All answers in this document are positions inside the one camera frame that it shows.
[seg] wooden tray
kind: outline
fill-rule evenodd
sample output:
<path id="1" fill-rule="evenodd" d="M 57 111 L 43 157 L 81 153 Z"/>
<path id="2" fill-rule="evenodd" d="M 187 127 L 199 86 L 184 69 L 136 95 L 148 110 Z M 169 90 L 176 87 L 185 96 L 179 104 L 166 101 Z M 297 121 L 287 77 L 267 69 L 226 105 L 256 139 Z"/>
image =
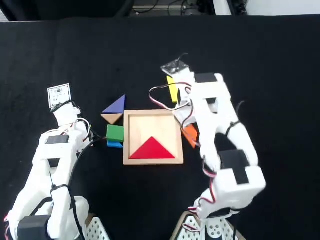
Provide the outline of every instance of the wooden tray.
<path id="1" fill-rule="evenodd" d="M 124 165 L 183 164 L 181 129 L 178 121 L 168 110 L 124 111 Z M 154 137 L 175 158 L 129 159 L 150 137 Z"/>

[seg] blue triangle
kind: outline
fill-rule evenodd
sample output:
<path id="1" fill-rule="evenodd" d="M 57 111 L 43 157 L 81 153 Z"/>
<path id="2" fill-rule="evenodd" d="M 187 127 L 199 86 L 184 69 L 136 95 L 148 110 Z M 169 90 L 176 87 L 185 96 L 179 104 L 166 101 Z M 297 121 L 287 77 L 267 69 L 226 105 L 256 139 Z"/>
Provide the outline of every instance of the blue triangle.
<path id="1" fill-rule="evenodd" d="M 117 148 L 117 149 L 123 149 L 124 147 L 122 144 L 118 141 L 107 141 L 106 145 L 110 148 Z"/>
<path id="2" fill-rule="evenodd" d="M 103 110 L 103 114 L 123 114 L 125 111 L 125 99 L 126 95 L 124 94 L 117 101 L 108 106 Z"/>

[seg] red triangle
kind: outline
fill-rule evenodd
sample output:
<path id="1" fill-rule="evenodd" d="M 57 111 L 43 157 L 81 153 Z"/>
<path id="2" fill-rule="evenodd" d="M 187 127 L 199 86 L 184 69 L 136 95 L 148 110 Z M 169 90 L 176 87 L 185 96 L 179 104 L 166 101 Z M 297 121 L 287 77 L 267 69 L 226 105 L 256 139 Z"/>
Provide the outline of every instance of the red triangle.
<path id="1" fill-rule="evenodd" d="M 129 159 L 175 159 L 175 157 L 152 136 Z"/>

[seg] green square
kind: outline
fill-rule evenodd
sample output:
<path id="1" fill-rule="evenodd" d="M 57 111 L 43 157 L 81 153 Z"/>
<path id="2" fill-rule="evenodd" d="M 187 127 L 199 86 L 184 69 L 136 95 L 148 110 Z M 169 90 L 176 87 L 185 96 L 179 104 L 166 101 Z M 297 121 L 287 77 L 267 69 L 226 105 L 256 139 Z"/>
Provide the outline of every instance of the green square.
<path id="1" fill-rule="evenodd" d="M 125 130 L 123 126 L 109 124 L 106 126 L 106 139 L 113 142 L 124 142 Z"/>

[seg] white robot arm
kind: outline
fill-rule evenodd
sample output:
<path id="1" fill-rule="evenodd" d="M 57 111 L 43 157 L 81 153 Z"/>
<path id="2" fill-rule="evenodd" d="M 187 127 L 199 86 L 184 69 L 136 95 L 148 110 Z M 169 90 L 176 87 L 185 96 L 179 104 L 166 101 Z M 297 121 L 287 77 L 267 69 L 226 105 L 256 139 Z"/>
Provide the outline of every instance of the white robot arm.
<path id="1" fill-rule="evenodd" d="M 88 201 L 73 198 L 68 187 L 77 153 L 92 142 L 90 125 L 78 114 L 71 101 L 60 106 L 54 111 L 59 128 L 41 135 L 30 175 L 7 216 L 14 240 L 75 239 L 75 216 L 86 235 Z"/>
<path id="2" fill-rule="evenodd" d="M 173 114 L 182 127 L 197 123 L 199 142 L 196 144 L 200 147 L 203 172 L 210 178 L 209 188 L 189 210 L 203 225 L 209 218 L 221 217 L 220 210 L 226 210 L 224 216 L 230 217 L 247 207 L 266 187 L 266 181 L 249 134 L 231 103 L 223 76 L 207 74 L 199 82 L 197 75 L 180 59 L 161 69 L 173 78 L 179 89 L 180 101 Z M 218 152 L 217 133 L 226 135 L 236 150 Z"/>

